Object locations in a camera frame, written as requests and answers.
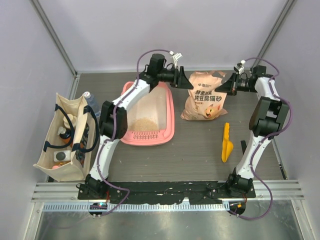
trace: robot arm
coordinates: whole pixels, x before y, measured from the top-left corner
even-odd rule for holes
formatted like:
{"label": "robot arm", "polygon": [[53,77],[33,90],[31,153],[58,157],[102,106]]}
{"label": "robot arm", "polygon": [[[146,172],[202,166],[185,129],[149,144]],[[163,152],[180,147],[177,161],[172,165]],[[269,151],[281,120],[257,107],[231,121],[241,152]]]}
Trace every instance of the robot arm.
{"label": "robot arm", "polygon": [[273,138],[265,139],[265,137],[283,128],[289,112],[289,106],[275,97],[278,96],[275,81],[271,79],[272,75],[266,74],[267,68],[258,65],[252,69],[250,78],[243,79],[241,74],[244,71],[244,63],[242,61],[234,66],[235,73],[215,90],[232,96],[237,95],[237,91],[253,92],[259,97],[249,122],[250,140],[240,163],[229,175],[227,181],[229,194],[234,196],[247,194],[252,188],[254,178],[252,168],[256,169],[265,148]]}
{"label": "robot arm", "polygon": [[[103,103],[99,120],[101,135],[98,154],[90,173],[86,176],[85,183],[77,186],[79,192],[87,196],[88,199],[97,196],[101,197],[106,193],[107,186],[101,182],[98,167],[102,176],[107,179],[115,148],[128,129],[127,111],[141,98],[150,93],[158,85],[159,81],[169,82],[173,88],[194,88],[185,75],[184,67],[181,66],[180,70],[176,67],[177,58],[181,57],[181,54],[178,53],[176,55],[173,56],[174,66],[168,69],[168,65],[165,67],[167,62],[165,56],[157,53],[153,54],[149,65],[146,65],[144,71],[139,74],[139,80],[136,80],[123,95],[114,101],[105,101]],[[116,125],[114,124],[114,113],[116,114]]]}
{"label": "robot arm", "polygon": [[[272,85],[272,87],[274,89],[274,93],[276,95],[278,95],[278,93],[277,93],[277,91],[275,89],[275,81],[271,80],[270,83],[271,83],[271,85]],[[263,97],[264,101],[269,102],[269,100],[273,100],[273,101],[275,101],[275,102],[280,104],[280,100],[278,98],[275,98],[274,95],[271,92],[271,89],[270,89],[270,86],[269,86],[269,78],[268,77],[259,77],[257,79],[257,81],[256,81],[256,84],[255,84],[254,88],[257,91],[257,94],[258,94],[259,98]],[[276,132],[280,130],[278,123],[275,124],[274,130]],[[248,145],[247,145],[247,147],[245,149],[243,157],[242,157],[241,161],[239,162],[239,164],[235,168],[235,172],[236,172],[237,175],[240,175],[242,178],[245,178],[245,179],[253,179],[254,175],[253,175],[253,173],[251,171],[250,159],[251,159],[251,157],[252,157],[252,155],[254,153],[254,150],[256,149],[257,145],[259,145],[259,143],[261,143],[261,141],[262,141],[262,139],[264,137],[265,137],[265,134],[262,134],[262,135],[258,134],[258,136],[255,136],[254,132],[251,131],[250,140],[249,140],[249,143],[248,143]],[[267,147],[267,145],[270,142],[271,142],[271,139],[266,139],[263,143],[261,143],[261,146],[259,147],[259,149],[255,153],[254,158],[253,158],[253,162],[252,162],[253,170],[256,170],[258,162],[259,162],[259,160],[260,160],[265,148]]]}
{"label": "robot arm", "polygon": [[[112,101],[114,106],[118,106],[118,108],[123,108],[126,111],[129,111],[142,97],[147,95],[150,92],[150,85],[146,83],[146,81],[140,79],[137,83],[137,80],[133,83],[133,85],[120,97],[118,97],[116,100]],[[108,102],[103,104],[102,109],[104,112],[108,111]],[[107,179],[109,175],[109,165],[112,159],[112,156],[114,154],[115,148],[119,142],[118,139],[114,139],[111,141],[111,136],[107,136],[102,134],[100,136],[100,144],[98,153],[100,152],[101,148],[103,147],[103,143],[106,142],[106,145],[103,147],[100,156],[96,156],[96,159],[94,161],[94,164],[90,170],[90,175],[92,178],[99,180],[101,179],[98,169],[97,169],[97,158],[100,158],[99,164],[100,169],[102,172],[102,175]]]}

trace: gray wall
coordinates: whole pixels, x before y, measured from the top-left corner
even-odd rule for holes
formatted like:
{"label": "gray wall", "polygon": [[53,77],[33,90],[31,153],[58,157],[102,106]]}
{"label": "gray wall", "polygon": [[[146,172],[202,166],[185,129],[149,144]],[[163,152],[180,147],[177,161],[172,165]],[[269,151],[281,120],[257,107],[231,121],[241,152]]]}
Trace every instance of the gray wall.
{"label": "gray wall", "polygon": [[37,181],[37,162],[56,92],[73,77],[28,0],[0,1],[0,233],[21,240]]}
{"label": "gray wall", "polygon": [[181,52],[189,69],[231,68],[259,53],[285,2],[40,0],[77,70],[120,72],[159,48]]}
{"label": "gray wall", "polygon": [[265,58],[279,67],[276,88],[294,110],[291,127],[276,140],[280,156],[288,176],[301,184],[320,239],[319,9],[320,1],[298,0]]}

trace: bag of cat litter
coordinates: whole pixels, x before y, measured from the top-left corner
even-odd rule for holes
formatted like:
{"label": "bag of cat litter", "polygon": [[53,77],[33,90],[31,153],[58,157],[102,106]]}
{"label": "bag of cat litter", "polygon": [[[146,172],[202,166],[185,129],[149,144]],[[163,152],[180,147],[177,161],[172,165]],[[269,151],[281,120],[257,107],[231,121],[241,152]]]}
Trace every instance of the bag of cat litter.
{"label": "bag of cat litter", "polygon": [[190,121],[213,120],[228,113],[223,109],[227,94],[215,92],[225,77],[222,71],[194,72],[189,81],[193,85],[188,90],[189,97],[185,102],[181,118]]}

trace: yellow litter scoop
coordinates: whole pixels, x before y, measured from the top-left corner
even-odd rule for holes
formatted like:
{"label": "yellow litter scoop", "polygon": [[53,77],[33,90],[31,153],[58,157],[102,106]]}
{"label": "yellow litter scoop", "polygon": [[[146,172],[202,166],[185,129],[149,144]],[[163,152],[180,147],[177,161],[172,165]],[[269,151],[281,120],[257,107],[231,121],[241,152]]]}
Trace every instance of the yellow litter scoop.
{"label": "yellow litter scoop", "polygon": [[222,154],[221,154],[221,159],[222,159],[222,162],[224,163],[227,161],[232,150],[234,149],[234,144],[231,141],[229,141],[229,129],[230,129],[230,124],[226,122],[224,124],[224,129],[223,129]]}

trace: navy bag strap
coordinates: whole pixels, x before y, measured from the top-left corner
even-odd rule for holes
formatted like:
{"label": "navy bag strap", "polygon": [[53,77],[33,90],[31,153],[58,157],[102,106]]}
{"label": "navy bag strap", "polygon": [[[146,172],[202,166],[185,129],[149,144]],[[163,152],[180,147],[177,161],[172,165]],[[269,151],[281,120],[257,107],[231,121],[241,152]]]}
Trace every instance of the navy bag strap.
{"label": "navy bag strap", "polygon": [[85,148],[81,148],[80,147],[80,143],[75,143],[73,144],[72,146],[72,151],[76,151],[76,150],[80,150],[82,153],[89,153],[91,152],[93,149],[95,149],[97,143],[98,143],[98,140],[99,140],[99,125],[98,125],[98,120],[97,120],[97,117],[95,115],[95,112],[94,110],[92,109],[92,107],[90,107],[89,105],[85,106],[83,108],[83,114],[87,114],[87,113],[90,113],[92,118],[94,119],[94,123],[95,123],[95,139],[94,139],[94,142],[93,142],[93,145],[92,147],[88,148],[88,149],[85,149]]}
{"label": "navy bag strap", "polygon": [[70,146],[70,145],[73,143],[73,141],[74,141],[75,128],[74,128],[74,126],[72,125],[72,122],[71,122],[70,118],[68,117],[67,113],[65,112],[65,110],[63,110],[62,107],[60,107],[58,104],[55,104],[55,109],[54,109],[54,111],[57,111],[57,110],[60,110],[60,111],[62,112],[62,114],[65,116],[66,120],[68,121],[69,126],[70,126],[70,130],[71,130],[71,136],[70,136],[69,142],[66,143],[65,145],[62,145],[62,146],[51,145],[50,142],[45,141],[45,142],[44,142],[44,146],[43,146],[43,151],[44,151],[44,152],[47,151],[47,148],[52,148],[52,149],[64,149],[64,148]]}

